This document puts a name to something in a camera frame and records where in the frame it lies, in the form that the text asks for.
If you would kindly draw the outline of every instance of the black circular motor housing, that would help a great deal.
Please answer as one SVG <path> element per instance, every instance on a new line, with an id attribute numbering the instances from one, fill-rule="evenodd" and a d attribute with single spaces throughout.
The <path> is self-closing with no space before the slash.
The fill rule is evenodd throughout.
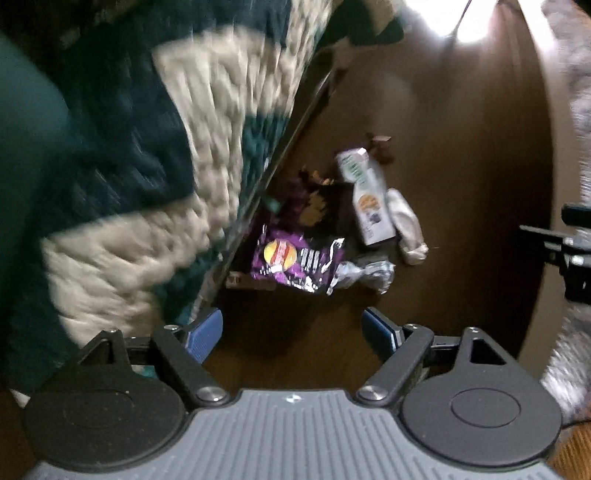
<path id="1" fill-rule="evenodd" d="M 23 412 L 39 458 L 70 471 L 104 472 L 161 449 L 181 429 L 186 411 L 165 383 L 129 363 L 64 367 Z"/>
<path id="2" fill-rule="evenodd" d="M 543 458 L 561 426 L 560 408 L 540 383 L 488 336 L 469 330 L 453 369 L 415 386 L 401 417 L 424 447 L 475 467 Z"/>

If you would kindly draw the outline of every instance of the cable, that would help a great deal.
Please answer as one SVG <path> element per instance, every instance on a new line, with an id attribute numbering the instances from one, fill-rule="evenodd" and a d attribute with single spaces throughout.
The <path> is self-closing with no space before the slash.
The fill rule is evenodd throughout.
<path id="1" fill-rule="evenodd" d="M 566 430 L 566 429 L 569 429 L 571 427 L 574 427 L 574 426 L 577 426 L 577 425 L 582 425 L 582 424 L 585 424 L 585 423 L 591 423 L 591 418 L 568 421 L 567 423 L 563 423 L 563 425 L 560 427 L 560 430 Z"/>

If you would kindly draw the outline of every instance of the dark purple wrapper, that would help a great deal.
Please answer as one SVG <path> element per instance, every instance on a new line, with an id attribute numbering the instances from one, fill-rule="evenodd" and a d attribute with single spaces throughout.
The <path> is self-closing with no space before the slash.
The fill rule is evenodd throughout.
<path id="1" fill-rule="evenodd" d="M 265 260 L 265 247 L 273 240 L 287 241 L 297 252 L 295 263 L 286 270 L 277 271 L 277 265 L 270 265 Z M 299 290 L 324 293 L 343 258 L 344 241 L 344 238 L 305 238 L 300 233 L 289 233 L 265 224 L 252 258 L 251 275 L 257 280 L 273 278 L 277 283 Z"/>

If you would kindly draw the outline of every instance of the cookie image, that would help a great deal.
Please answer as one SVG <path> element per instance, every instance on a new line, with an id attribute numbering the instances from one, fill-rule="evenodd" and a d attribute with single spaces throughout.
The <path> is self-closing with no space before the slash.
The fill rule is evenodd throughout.
<path id="1" fill-rule="evenodd" d="M 273 240 L 266 244 L 263 251 L 265 261 L 272 267 L 280 266 L 283 271 L 290 268 L 297 260 L 296 248 L 286 240 Z"/>
<path id="2" fill-rule="evenodd" d="M 368 210 L 379 210 L 378 199 L 369 193 L 362 195 L 357 201 L 357 204 L 359 205 L 359 208 L 361 208 L 362 212 L 367 212 Z"/>

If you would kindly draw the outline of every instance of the white carton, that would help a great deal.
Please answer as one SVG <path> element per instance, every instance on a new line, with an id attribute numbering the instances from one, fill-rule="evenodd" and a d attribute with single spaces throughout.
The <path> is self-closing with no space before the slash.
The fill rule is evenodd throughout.
<path id="1" fill-rule="evenodd" d="M 383 188 L 364 148 L 339 153 L 337 165 L 344 181 L 355 184 L 353 207 L 365 245 L 393 238 L 396 230 L 390 219 Z"/>

